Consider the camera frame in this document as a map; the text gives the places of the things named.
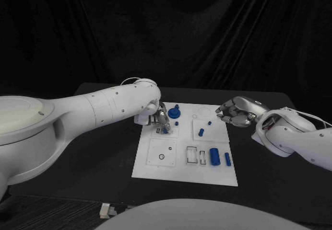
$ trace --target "robotic hand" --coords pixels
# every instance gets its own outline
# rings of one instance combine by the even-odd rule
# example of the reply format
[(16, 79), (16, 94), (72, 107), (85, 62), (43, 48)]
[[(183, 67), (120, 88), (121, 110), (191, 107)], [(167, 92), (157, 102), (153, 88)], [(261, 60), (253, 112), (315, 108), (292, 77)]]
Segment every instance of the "robotic hand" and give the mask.
[[(229, 112), (231, 116), (219, 114), (221, 111)], [(332, 127), (316, 130), (313, 123), (299, 113), (318, 119), (325, 125), (326, 122), (319, 117), (287, 107), (268, 110), (266, 105), (244, 96), (228, 100), (215, 113), (224, 122), (237, 127), (248, 127), (255, 122), (251, 138), (274, 154), (287, 157), (296, 151), (309, 163), (332, 171)]]
[(36, 177), (74, 138), (131, 116), (140, 125), (170, 130), (156, 82), (140, 79), (74, 97), (0, 97), (0, 198), (9, 184)]

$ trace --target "black backdrop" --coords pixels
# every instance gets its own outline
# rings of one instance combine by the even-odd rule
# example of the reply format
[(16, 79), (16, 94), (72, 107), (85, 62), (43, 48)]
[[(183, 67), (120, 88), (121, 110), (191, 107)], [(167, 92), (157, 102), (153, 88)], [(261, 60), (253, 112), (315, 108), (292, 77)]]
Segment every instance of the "black backdrop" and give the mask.
[(331, 121), (329, 0), (0, 4), (1, 95), (69, 96), (85, 81), (144, 77), (166, 87), (284, 92)]

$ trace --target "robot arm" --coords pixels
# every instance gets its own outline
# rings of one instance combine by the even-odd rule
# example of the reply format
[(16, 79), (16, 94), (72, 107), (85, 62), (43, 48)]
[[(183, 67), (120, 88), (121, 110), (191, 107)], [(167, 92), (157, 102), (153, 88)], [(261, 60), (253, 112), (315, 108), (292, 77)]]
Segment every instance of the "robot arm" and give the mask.
[(7, 184), (36, 177), (89, 130), (131, 116), (141, 125), (154, 116), (154, 123), (170, 129), (159, 100), (160, 90), (149, 79), (55, 100), (0, 97), (0, 198)]
[(250, 126), (253, 121), (257, 123), (251, 138), (274, 154), (287, 157), (296, 151), (309, 163), (332, 171), (332, 128), (316, 130), (313, 123), (299, 116), (302, 112), (287, 107), (268, 110), (247, 97), (227, 101), (215, 112), (221, 111), (229, 112), (231, 116), (217, 114), (219, 119), (237, 127)]

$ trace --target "black table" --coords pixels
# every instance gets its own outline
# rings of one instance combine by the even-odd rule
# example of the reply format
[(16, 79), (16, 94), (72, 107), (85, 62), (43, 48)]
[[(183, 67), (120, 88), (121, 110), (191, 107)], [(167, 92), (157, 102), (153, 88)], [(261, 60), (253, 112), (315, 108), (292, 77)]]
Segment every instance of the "black table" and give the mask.
[[(113, 87), (84, 83), (75, 95)], [(270, 109), (294, 108), (286, 94), (160, 88), (162, 101), (222, 104), (247, 96)], [(51, 168), (10, 187), (13, 195), (36, 195), (141, 205), (173, 198), (229, 202), (293, 221), (332, 223), (332, 172), (312, 165), (296, 153), (274, 155), (250, 135), (254, 126), (227, 124), (238, 187), (131, 178), (141, 126), (133, 117), (84, 133), (68, 145)]]

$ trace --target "white board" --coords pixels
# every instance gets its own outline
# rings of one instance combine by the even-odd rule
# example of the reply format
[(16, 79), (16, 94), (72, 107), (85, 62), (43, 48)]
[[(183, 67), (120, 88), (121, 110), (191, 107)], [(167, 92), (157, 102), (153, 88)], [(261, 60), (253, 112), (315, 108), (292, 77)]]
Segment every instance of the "white board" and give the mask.
[[(144, 126), (141, 128), (131, 177), (238, 186), (227, 125), (215, 114), (215, 109), (219, 106), (165, 103), (167, 110), (176, 104), (182, 115), (178, 119), (169, 119), (172, 134), (162, 134), (160, 126)], [(202, 137), (198, 136), (201, 128), (205, 130)], [(206, 165), (186, 163), (186, 147), (196, 147), (198, 160), (201, 160), (201, 151), (205, 152)], [(211, 165), (209, 149), (212, 148), (218, 149), (219, 166)], [(229, 153), (231, 166), (227, 166), (225, 152)]]

